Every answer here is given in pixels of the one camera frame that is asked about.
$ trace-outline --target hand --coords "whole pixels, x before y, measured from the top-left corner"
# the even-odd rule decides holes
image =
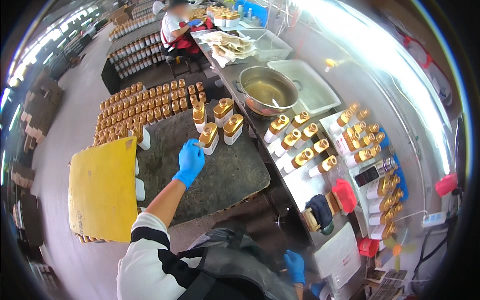
[[[201,22],[202,22],[202,20],[200,20],[200,19],[195,19],[195,20],[192,20],[192,21],[188,22],[187,25],[191,27],[191,26],[198,25],[198,24],[200,24]]]
[[[204,150],[195,146],[194,143],[199,142],[196,139],[189,139],[183,144],[179,154],[180,171],[172,178],[172,180],[178,179],[183,182],[187,190],[205,164]]]
[[[305,263],[300,254],[287,250],[287,253],[283,256],[285,264],[287,265],[288,274],[292,283],[303,283],[305,285],[305,275],[303,269]]]

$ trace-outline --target white plastic tub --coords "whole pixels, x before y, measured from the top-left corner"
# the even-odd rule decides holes
[[[335,91],[303,60],[270,61],[267,66],[284,74],[295,84],[300,83],[299,100],[292,108],[295,114],[305,110],[313,117],[340,105]]]
[[[257,53],[254,57],[258,61],[285,60],[290,52],[293,51],[292,47],[269,30],[266,33],[265,29],[245,29],[237,30],[237,32],[240,37],[249,36],[251,39],[257,40],[255,42]]]

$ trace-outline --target metal counter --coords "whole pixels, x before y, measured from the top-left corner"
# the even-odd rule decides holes
[[[274,154],[274,149],[279,146],[283,137],[285,137],[285,132],[282,133],[279,138],[273,141],[271,144],[265,142],[264,135],[270,126],[271,120],[264,120],[256,116],[245,104],[244,96],[242,93],[237,91],[233,86],[233,81],[239,79],[240,73],[249,67],[253,66],[267,66],[266,62],[259,62],[257,60],[249,60],[248,63],[236,63],[232,65],[227,65],[225,68],[221,68],[218,62],[212,57],[212,51],[207,44],[200,44],[201,40],[196,38],[199,36],[198,33],[192,35],[194,40],[199,45],[200,49],[210,61],[212,66],[214,66],[214,72],[218,74],[220,79],[222,80],[225,87],[228,89],[230,94],[232,95],[233,100],[237,103],[240,107],[242,113],[246,116],[248,123],[251,125],[253,131],[255,132],[259,141],[262,142],[263,146],[266,148],[270,159],[272,160],[273,164],[276,166],[276,172],[279,175],[280,179],[282,180],[283,185],[285,186],[286,190],[290,194],[290,197],[293,199],[298,213],[300,214],[300,218],[303,219],[301,216],[301,211],[305,209],[305,204],[315,195],[317,194],[326,194],[331,191],[332,187],[330,185],[329,180],[324,176],[318,176],[315,178],[310,178],[308,175],[308,170],[317,164],[321,163],[320,158],[314,157],[311,159],[306,165],[303,167],[293,171],[290,174],[287,174],[283,170],[283,166],[286,162],[292,160],[297,154],[299,154],[303,149],[306,147],[312,147],[313,142],[308,140],[305,144],[301,147],[301,149],[296,149],[292,147],[285,155],[282,157],[277,157]],[[285,113],[287,117],[292,120],[295,116],[294,112],[290,109]],[[325,113],[319,116],[315,116],[312,118],[312,121],[319,124],[319,119],[324,118],[330,115],[329,113]],[[315,247],[315,251],[321,248],[323,244],[325,244],[328,240],[330,240],[346,223],[349,222],[349,217],[344,216],[340,213],[337,213],[333,216],[333,223],[334,223],[334,231],[332,234],[325,236],[320,232],[309,232],[309,236],[313,245]],[[350,279],[348,283],[346,283],[337,293],[336,299],[349,299],[355,292],[361,288],[362,284],[364,283],[364,274],[365,274],[365,257],[361,256],[362,258],[362,266],[360,269],[355,273],[355,275]]]

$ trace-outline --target red apron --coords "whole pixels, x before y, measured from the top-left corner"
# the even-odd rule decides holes
[[[180,28],[185,27],[185,22],[180,22],[179,23]],[[163,36],[163,39],[168,41],[167,38],[165,37],[165,34],[163,34],[163,30],[160,30]],[[179,37],[177,37],[174,41],[168,42],[170,46],[172,46],[174,43],[177,43],[176,47],[177,49],[186,49],[188,53],[195,54],[198,53],[198,48],[197,43],[193,40],[193,38],[190,35],[183,34]]]

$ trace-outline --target concrete floor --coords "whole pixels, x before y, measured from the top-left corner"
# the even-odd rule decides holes
[[[86,55],[80,65],[60,78],[59,86],[65,91],[62,104],[46,139],[33,156],[32,169],[36,175],[31,193],[41,201],[45,241],[41,251],[72,299],[115,299],[118,260],[128,247],[127,243],[118,242],[81,244],[70,231],[68,218],[69,160],[93,143],[99,104],[110,96],[100,74],[112,28],[111,24],[103,28],[85,48]],[[146,72],[149,82],[145,85],[172,78],[171,73],[165,71],[168,68],[162,70],[157,74]],[[256,215],[247,225],[249,231],[260,228],[263,236],[265,232],[275,231],[270,206],[260,196],[227,211],[170,228],[172,251],[185,250],[219,220],[252,212]]]

